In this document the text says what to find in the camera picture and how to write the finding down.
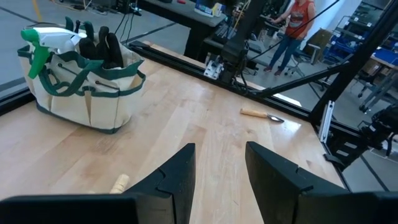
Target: green spray bottle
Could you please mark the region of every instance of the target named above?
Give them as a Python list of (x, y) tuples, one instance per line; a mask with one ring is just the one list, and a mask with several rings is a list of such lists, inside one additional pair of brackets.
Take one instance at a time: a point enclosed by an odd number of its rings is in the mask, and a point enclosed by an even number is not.
[(21, 31), (24, 40), (31, 42), (35, 47), (34, 58), (28, 76), (33, 79), (39, 74), (50, 52), (63, 54), (74, 51), (79, 40), (87, 37), (86, 34), (77, 34), (59, 27), (35, 27)]

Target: orange tank top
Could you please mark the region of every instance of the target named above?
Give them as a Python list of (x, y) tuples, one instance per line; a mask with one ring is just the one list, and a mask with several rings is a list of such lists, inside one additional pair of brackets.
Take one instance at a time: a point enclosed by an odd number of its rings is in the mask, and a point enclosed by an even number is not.
[(292, 38), (297, 38), (305, 30), (307, 26), (303, 26), (298, 31), (294, 32), (302, 24), (309, 21), (308, 6), (310, 4), (313, 4), (313, 1), (307, 0), (307, 2), (302, 5), (300, 5), (299, 1), (294, 3), (292, 11), (290, 12), (290, 21), (286, 28), (286, 35), (289, 35)]

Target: gray floor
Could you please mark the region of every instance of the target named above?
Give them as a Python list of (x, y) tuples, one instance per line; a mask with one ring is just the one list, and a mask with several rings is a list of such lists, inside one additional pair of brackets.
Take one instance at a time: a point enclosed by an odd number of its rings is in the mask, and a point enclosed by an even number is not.
[[(122, 14), (108, 14), (107, 16), (103, 16), (87, 11), (72, 11), (56, 5), (48, 0), (37, 1), (41, 15), (45, 22), (63, 24), (65, 23), (64, 17), (69, 16), (73, 20), (79, 19), (81, 21), (91, 21), (96, 30), (98, 30), (101, 26), (108, 26), (112, 30), (117, 28), (123, 16)], [(20, 38), (19, 32), (21, 29), (23, 29), (23, 27), (32, 24), (31, 21), (21, 19), (20, 17), (2, 10), (1, 7), (30, 19), (37, 20), (31, 1), (0, 1), (0, 26), (3, 28), (3, 30), (6, 30), (5, 34), (0, 37), (0, 66), (2, 68), (0, 75), (0, 86), (1, 84), (22, 77), (22, 69), (19, 65), (16, 50), (23, 47), (26, 43)], [(142, 11), (142, 17), (134, 17), (130, 37), (144, 34), (159, 27), (166, 26), (170, 23), (172, 23), (172, 21), (156, 16), (149, 12)], [(125, 31), (122, 40), (127, 39), (128, 28), (126, 28), (126, 30), (127, 31)], [(166, 29), (142, 37), (140, 40), (149, 40), (155, 44), (167, 47), (170, 50), (182, 54), (185, 50), (188, 32), (189, 28), (175, 24)], [(269, 53), (262, 56), (262, 59), (266, 62), (270, 61), (273, 53), (274, 50), (271, 50)], [(260, 65), (258, 67), (258, 75), (246, 75), (246, 78), (251, 82), (265, 87), (277, 86), (299, 78), (298, 75), (282, 75), (280, 77), (275, 77), (272, 73), (264, 73), (262, 71), (264, 67)], [(326, 65), (319, 63), (314, 66), (303, 65), (300, 68), (305, 74), (311, 74), (325, 69)], [(25, 85), (22, 84), (6, 91), (1, 91), (0, 88), (0, 97), (10, 94), (13, 91), (23, 88), (24, 86)], [(352, 82), (342, 96), (338, 99), (333, 113), (338, 121), (357, 127), (362, 120), (369, 121), (373, 111), (381, 110), (388, 105), (387, 103), (381, 101), (368, 114), (360, 112), (358, 108), (362, 102), (362, 99), (359, 99), (356, 97), (356, 95), (358, 95), (361, 88), (362, 86), (360, 84), (354, 85), (354, 82)], [(317, 103), (319, 97), (322, 97), (323, 92), (320, 91), (320, 87), (317, 84), (312, 83), (311, 85), (303, 85), (293, 90), (286, 91), (282, 94), (298, 100), (301, 102), (304, 108), (311, 110)], [(390, 190), (398, 190), (398, 180), (394, 176), (394, 174), (398, 172), (398, 164), (375, 156), (371, 152), (365, 153), (364, 157)], [(358, 159), (349, 168), (347, 168), (344, 171), (344, 175), (353, 191), (358, 192), (367, 190), (382, 190), (381, 186), (378, 184), (369, 169), (366, 168), (365, 163), (361, 159)]]

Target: blue jeans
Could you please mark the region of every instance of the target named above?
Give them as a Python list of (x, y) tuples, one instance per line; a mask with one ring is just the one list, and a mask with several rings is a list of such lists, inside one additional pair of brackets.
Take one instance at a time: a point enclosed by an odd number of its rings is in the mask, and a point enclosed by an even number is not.
[(278, 61), (278, 59), (280, 58), (280, 56), (285, 52), (285, 57), (282, 61), (282, 64), (279, 67), (280, 71), (283, 71), (286, 67), (286, 65), (288, 64), (288, 62), (290, 61), (290, 58), (292, 57), (293, 53), (296, 51), (297, 47), (299, 47), (301, 44), (301, 40), (297, 40), (288, 36), (284, 36), (283, 41), (279, 44), (278, 49), (276, 50), (271, 63), (269, 64), (269, 66), (272, 68), (276, 61)]

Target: wooden handle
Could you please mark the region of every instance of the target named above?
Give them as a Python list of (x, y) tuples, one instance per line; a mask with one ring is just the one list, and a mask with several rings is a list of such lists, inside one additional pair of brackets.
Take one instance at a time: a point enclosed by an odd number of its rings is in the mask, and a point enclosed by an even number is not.
[(267, 118), (268, 114), (266, 112), (260, 112), (260, 111), (255, 111), (255, 110), (250, 110), (250, 109), (241, 109), (241, 114), (246, 114), (249, 116), (256, 116), (259, 118)]
[(126, 174), (122, 174), (118, 177), (116, 182), (114, 183), (110, 194), (121, 194), (126, 189), (127, 184), (129, 184), (130, 177)]

